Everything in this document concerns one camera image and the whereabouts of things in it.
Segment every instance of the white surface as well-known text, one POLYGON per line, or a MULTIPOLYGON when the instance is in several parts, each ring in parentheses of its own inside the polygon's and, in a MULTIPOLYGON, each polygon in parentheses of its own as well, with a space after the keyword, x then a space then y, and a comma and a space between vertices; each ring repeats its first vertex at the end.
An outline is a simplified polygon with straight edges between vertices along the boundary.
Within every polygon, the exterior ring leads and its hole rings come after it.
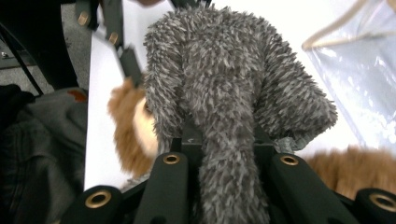
MULTIPOLYGON (((314 32, 344 13, 354 3, 353 0, 213 0, 212 3, 216 8, 230 6, 232 10, 254 13, 267 19, 282 34, 284 40, 290 42, 306 72, 327 92, 301 45, 314 32)), ((143 69, 147 64, 146 50, 143 46, 147 27, 163 13, 172 10, 172 7, 167 1, 154 7, 141 7, 136 2, 123 0, 123 5, 125 42, 127 45, 134 45, 136 57, 143 69)), ((93 35, 85 189, 97 185, 120 188, 129 178, 120 171, 113 142, 115 126, 106 107, 111 91, 121 84, 122 77, 114 50, 105 41, 93 35)), ((298 155, 312 154, 316 150, 333 147, 346 148, 349 144, 357 142, 345 119, 339 114, 335 127, 318 136, 298 155)))

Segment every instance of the orange furry puppet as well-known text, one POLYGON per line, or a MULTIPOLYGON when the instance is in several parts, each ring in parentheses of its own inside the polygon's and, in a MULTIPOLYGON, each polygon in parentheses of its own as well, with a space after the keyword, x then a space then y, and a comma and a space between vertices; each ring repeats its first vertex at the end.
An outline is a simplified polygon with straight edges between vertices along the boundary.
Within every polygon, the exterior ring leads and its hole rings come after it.
POLYGON ((396 160, 386 150, 349 147, 344 152, 320 152, 306 161, 330 189, 351 200, 360 189, 396 194, 396 160))
POLYGON ((108 111, 116 123, 114 140, 121 169, 138 178, 151 168, 158 146, 145 91, 135 89, 132 80, 126 78, 121 87, 113 90, 108 111))

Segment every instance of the gray fur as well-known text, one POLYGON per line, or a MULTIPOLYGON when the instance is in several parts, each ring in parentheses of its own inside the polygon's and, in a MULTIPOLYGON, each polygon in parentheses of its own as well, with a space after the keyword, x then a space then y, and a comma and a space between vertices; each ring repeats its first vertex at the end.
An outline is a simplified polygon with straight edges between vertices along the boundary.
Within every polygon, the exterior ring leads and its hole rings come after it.
POLYGON ((191 114, 203 132, 202 223, 268 223, 254 163, 256 124, 280 150, 302 149, 337 120, 287 42, 265 19, 228 8, 182 9, 149 27, 148 108, 159 151, 191 114))

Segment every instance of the orange fur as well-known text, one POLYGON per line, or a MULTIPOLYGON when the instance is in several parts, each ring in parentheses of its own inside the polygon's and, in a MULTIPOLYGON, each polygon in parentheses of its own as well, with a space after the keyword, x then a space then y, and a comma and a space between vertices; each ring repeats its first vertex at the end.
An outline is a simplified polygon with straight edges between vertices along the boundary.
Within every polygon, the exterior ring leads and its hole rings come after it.
POLYGON ((377 188, 396 194, 396 160, 386 150, 320 152, 306 159, 332 190, 354 200, 360 189, 377 188))
POLYGON ((113 90, 108 102, 108 111, 116 122, 114 140, 121 169, 133 173, 134 178, 148 172, 153 163, 153 158, 148 157, 138 144, 132 127, 134 108, 144 97, 144 90, 135 89, 132 80, 126 78, 121 87, 113 90))

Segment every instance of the plastic bag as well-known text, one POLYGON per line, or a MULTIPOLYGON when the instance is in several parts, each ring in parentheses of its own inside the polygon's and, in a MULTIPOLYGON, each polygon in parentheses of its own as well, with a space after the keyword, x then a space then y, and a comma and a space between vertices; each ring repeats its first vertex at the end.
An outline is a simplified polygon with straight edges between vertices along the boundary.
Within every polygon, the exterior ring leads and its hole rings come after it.
POLYGON ((396 0, 359 0, 303 43, 365 147, 396 155, 396 0))

